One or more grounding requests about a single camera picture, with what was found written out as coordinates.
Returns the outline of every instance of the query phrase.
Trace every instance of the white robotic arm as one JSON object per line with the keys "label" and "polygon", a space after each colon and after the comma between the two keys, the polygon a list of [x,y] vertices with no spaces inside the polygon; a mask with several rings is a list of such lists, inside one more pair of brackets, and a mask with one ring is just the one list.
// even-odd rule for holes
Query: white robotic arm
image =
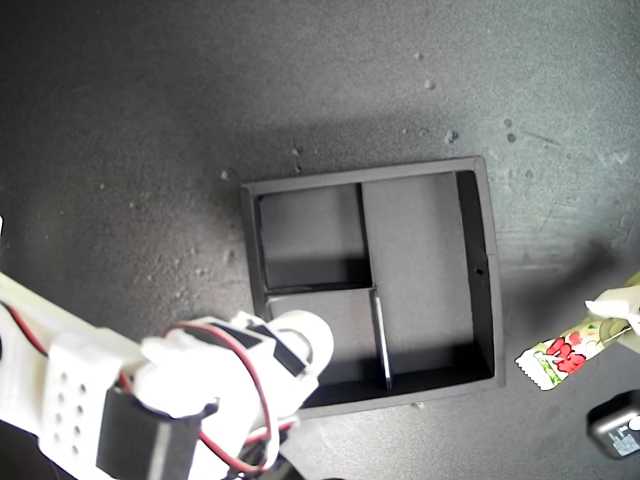
{"label": "white robotic arm", "polygon": [[[79,480],[264,471],[333,353],[327,324],[302,311],[206,317],[136,344],[2,274],[0,304],[0,420]],[[262,438],[255,468],[237,459]]]}
{"label": "white robotic arm", "polygon": [[599,317],[627,320],[631,330],[621,335],[618,343],[640,353],[640,285],[606,290],[585,304],[589,312]]}

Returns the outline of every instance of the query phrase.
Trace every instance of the white plastic part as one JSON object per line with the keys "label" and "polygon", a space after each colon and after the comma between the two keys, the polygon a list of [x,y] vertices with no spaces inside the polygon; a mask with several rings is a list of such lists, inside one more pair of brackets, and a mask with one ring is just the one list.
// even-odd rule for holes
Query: white plastic part
{"label": "white plastic part", "polygon": [[640,431],[640,415],[637,415],[629,420],[629,428],[634,432]]}
{"label": "white plastic part", "polygon": [[[122,357],[125,368],[137,367],[144,357],[140,346],[109,329],[97,329],[36,295],[0,273],[0,302],[11,305],[34,335],[49,349],[63,333],[99,338]],[[0,307],[0,420],[40,435],[46,359],[27,341],[6,309]]]}
{"label": "white plastic part", "polygon": [[635,334],[640,335],[640,286],[607,290],[585,304],[594,315],[627,320]]}
{"label": "white plastic part", "polygon": [[39,435],[47,360],[1,307],[0,340],[0,420]]}
{"label": "white plastic part", "polygon": [[49,350],[44,389],[40,450],[83,480],[100,475],[95,465],[105,395],[123,363],[100,343],[76,334],[57,337]]}
{"label": "white plastic part", "polygon": [[[95,467],[95,452],[104,393],[114,382],[120,368],[116,365],[128,372],[137,371],[134,392],[152,410],[179,417],[199,412],[206,403],[220,399],[218,412],[203,421],[202,429],[230,455],[236,456],[247,435],[265,424],[250,375],[235,354],[225,348],[200,342],[177,330],[166,339],[145,341],[143,356],[135,342],[111,330],[96,329],[3,274],[0,274],[0,301],[20,313],[55,363],[50,365],[45,388],[47,360],[28,342],[11,315],[0,308],[3,343],[0,420],[41,437],[43,452],[80,480],[111,478]],[[239,328],[264,323],[242,312],[234,320]],[[273,338],[244,333],[261,337],[248,354],[258,371],[270,412],[282,419],[295,413],[317,387],[317,376],[333,352],[333,336],[319,317],[307,312],[290,312],[278,320],[270,324],[273,334],[305,363],[304,371],[296,377],[275,359]],[[197,322],[220,321],[207,317]],[[67,365],[69,372],[61,372],[60,365]],[[68,383],[63,382],[62,373],[66,373],[64,382]],[[86,391],[73,390],[72,385],[83,378],[86,381],[80,385]],[[63,384],[71,389],[64,390]],[[73,410],[67,411],[66,407],[78,403],[84,398],[82,394],[88,392],[95,394],[95,398],[86,397],[87,406],[82,406],[87,423],[71,425],[71,420],[77,419],[72,416]],[[76,426],[82,435],[81,445],[73,443]],[[271,450],[269,458],[273,461],[277,449]],[[190,480],[222,478],[227,470],[219,458],[198,442]]]}

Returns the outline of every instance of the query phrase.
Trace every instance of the red wire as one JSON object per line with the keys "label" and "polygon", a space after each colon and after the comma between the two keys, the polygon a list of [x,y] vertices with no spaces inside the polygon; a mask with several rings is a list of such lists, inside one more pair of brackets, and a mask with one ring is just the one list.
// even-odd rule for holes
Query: red wire
{"label": "red wire", "polygon": [[129,375],[127,375],[122,370],[120,370],[120,374],[118,375],[118,378],[120,380],[120,385],[122,386],[122,389],[127,393],[131,392],[131,379],[129,378]]}
{"label": "red wire", "polygon": [[[278,431],[279,432],[286,432],[287,430],[291,430],[291,428],[293,426],[295,426],[296,423],[297,423],[296,421],[283,423],[282,425],[280,425],[278,427]],[[267,433],[266,432],[265,433],[261,433],[260,435],[249,436],[245,440],[244,444],[245,445],[251,445],[252,443],[256,443],[256,442],[259,442],[260,440],[264,440],[265,438],[267,438]]]}
{"label": "red wire", "polygon": [[[175,325],[170,326],[165,331],[164,335],[166,336],[167,333],[169,333],[171,330],[174,330],[176,328],[187,329],[187,330],[194,329],[194,330],[207,332],[215,336],[218,340],[221,340],[222,342],[224,342],[226,346],[228,346],[233,351],[233,353],[236,354],[236,356],[240,359],[240,361],[244,364],[245,368],[249,372],[249,375],[251,375],[251,380],[253,380],[253,383],[256,386],[256,390],[258,391],[258,396],[260,397],[260,403],[262,404],[264,417],[265,419],[269,417],[269,405],[267,404],[267,397],[262,388],[260,377],[258,376],[258,372],[253,366],[253,362],[247,355],[247,349],[240,342],[238,342],[235,338],[233,338],[231,335],[229,335],[227,332],[225,332],[219,327],[216,327],[213,325],[202,325],[202,324],[189,323],[189,322],[181,322],[181,323],[177,323]],[[265,423],[267,427],[265,438],[270,440],[274,435],[274,432],[271,430],[271,426],[269,422],[265,422]],[[222,460],[224,463],[229,465],[229,467],[235,470],[238,470],[244,473],[258,473],[258,472],[265,471],[263,467],[264,463],[261,465],[249,465],[248,463],[245,463],[242,460],[229,455],[218,444],[216,444],[213,440],[211,440],[204,432],[200,432],[200,440],[202,440],[202,442],[214,454],[216,454],[220,458],[220,460]]]}
{"label": "red wire", "polygon": [[11,317],[13,318],[13,321],[16,322],[16,325],[18,325],[18,328],[22,331],[24,336],[27,337],[27,340],[29,341],[29,343],[33,345],[33,348],[38,350],[45,357],[48,357],[49,355],[47,354],[46,348],[44,348],[44,345],[42,345],[40,340],[38,340],[38,338],[34,335],[33,331],[25,323],[25,321],[22,319],[22,317],[16,311],[16,309],[13,307],[10,307],[9,305],[5,305],[4,303],[2,305],[7,309],[7,311],[9,312],[9,315],[11,315]]}

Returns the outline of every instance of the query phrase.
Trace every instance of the table surface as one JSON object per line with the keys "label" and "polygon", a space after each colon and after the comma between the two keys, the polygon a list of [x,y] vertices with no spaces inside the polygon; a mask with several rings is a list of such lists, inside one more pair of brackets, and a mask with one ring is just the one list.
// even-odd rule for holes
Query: table surface
{"label": "table surface", "polygon": [[[140,339],[251,309],[241,182],[482,155],[507,386],[309,421],[285,453],[310,479],[632,478],[585,415],[640,357],[546,393],[513,360],[640,269],[639,23],[638,0],[2,2],[0,268]],[[2,432],[11,478],[45,471]]]}

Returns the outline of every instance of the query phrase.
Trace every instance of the dust speck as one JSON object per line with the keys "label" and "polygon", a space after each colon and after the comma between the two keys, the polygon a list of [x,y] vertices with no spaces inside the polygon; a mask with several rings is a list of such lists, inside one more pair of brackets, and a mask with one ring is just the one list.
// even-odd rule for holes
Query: dust speck
{"label": "dust speck", "polygon": [[229,265],[230,263],[233,263],[235,258],[236,258],[236,251],[233,248],[227,248],[224,251],[222,260],[224,261],[225,265]]}
{"label": "dust speck", "polygon": [[460,135],[458,135],[458,132],[456,132],[455,130],[449,130],[444,136],[444,141],[445,143],[448,143],[449,145],[451,145],[453,142],[455,142],[458,139],[459,136]]}

